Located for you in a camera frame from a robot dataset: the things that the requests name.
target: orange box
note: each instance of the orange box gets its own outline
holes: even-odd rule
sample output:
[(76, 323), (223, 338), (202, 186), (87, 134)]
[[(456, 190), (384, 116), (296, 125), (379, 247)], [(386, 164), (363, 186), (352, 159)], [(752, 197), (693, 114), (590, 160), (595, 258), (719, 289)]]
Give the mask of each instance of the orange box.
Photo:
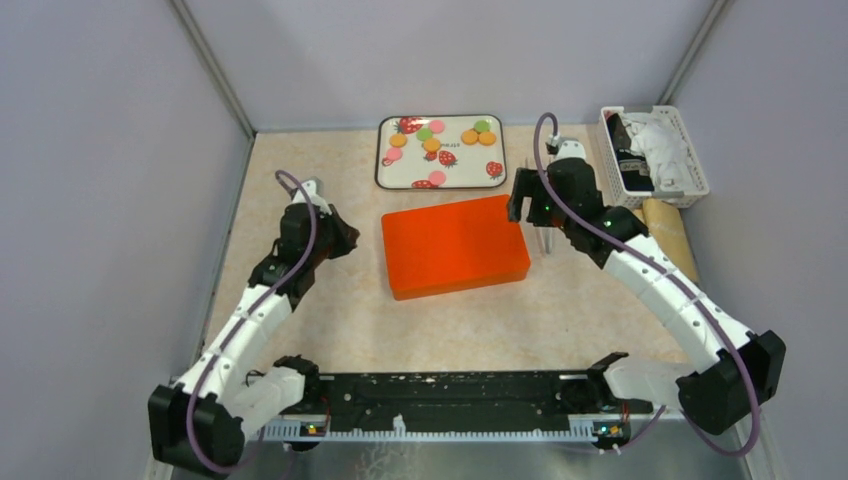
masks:
[(395, 300), (524, 280), (530, 255), (509, 195), (383, 215), (383, 244)]

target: plastic basket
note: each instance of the plastic basket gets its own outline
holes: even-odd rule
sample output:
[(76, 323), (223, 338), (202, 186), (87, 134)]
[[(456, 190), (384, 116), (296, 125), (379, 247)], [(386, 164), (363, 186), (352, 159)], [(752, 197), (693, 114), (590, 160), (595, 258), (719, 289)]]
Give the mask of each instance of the plastic basket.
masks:
[[(692, 180), (696, 187), (695, 190), (684, 190), (682, 192), (640, 192), (627, 190), (624, 187), (624, 179), (621, 177), (621, 171), (618, 168), (618, 161), (615, 158), (615, 151), (612, 147), (612, 139), (610, 138), (609, 131), (607, 131), (606, 119), (614, 113), (627, 112), (651, 112), (653, 114), (663, 115), (671, 120), (672, 125), (677, 128), (681, 138), (686, 142), (689, 155), (687, 166), (689, 167), (689, 172), (692, 174)], [(676, 108), (668, 106), (656, 106), (653, 108), (604, 107), (601, 109), (601, 116), (600, 120), (598, 120), (598, 128), (595, 134), (598, 138), (598, 147), (604, 159), (603, 164), (607, 172), (607, 178), (609, 179), (610, 198), (614, 205), (639, 208), (646, 198), (658, 198), (678, 208), (687, 208), (710, 193), (710, 187), (707, 185), (707, 179), (701, 169), (701, 162), (698, 161), (695, 147), (692, 146), (692, 141), (689, 140), (689, 134), (686, 132), (686, 127), (683, 126), (683, 119), (680, 118), (680, 112)]]

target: white wall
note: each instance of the white wall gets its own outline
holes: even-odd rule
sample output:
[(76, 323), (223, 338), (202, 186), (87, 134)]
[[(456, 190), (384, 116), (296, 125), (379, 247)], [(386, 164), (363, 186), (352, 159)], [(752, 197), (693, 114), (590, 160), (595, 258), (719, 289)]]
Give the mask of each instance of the white wall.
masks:
[(399, 113), (596, 122), (659, 98), (711, 0), (192, 0), (259, 130)]
[(165, 1), (2, 3), (0, 478), (139, 478), (247, 140)]
[(768, 404), (796, 478), (844, 478), (848, 2), (736, 2), (678, 106), (712, 194), (685, 220), (707, 291), (787, 344)]

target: strawberry print tray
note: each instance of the strawberry print tray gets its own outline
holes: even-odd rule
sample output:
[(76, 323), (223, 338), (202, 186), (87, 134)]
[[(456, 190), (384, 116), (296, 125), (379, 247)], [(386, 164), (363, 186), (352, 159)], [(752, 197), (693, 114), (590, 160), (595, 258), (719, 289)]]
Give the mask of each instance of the strawberry print tray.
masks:
[(389, 117), (380, 124), (375, 177), (391, 190), (502, 185), (501, 122), (492, 115)]

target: strawberry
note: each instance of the strawberry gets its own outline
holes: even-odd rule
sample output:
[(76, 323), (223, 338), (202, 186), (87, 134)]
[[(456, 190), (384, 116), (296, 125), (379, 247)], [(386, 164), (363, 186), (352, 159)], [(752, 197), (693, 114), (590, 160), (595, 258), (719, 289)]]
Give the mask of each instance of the strawberry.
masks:
[(486, 173), (492, 177), (492, 180), (497, 180), (503, 175), (503, 165), (498, 162), (489, 162), (486, 164)]
[(410, 133), (415, 133), (418, 130), (421, 130), (421, 127), (424, 126), (424, 119), (421, 117), (400, 117), (397, 125), (395, 125), (395, 129), (398, 133), (405, 133), (409, 135)]
[(441, 163), (447, 168), (450, 168), (456, 165), (456, 155), (448, 151), (442, 150), (441, 152), (439, 152), (439, 163)]
[(436, 188), (436, 185), (430, 183), (430, 180), (417, 180), (412, 182), (412, 188)]

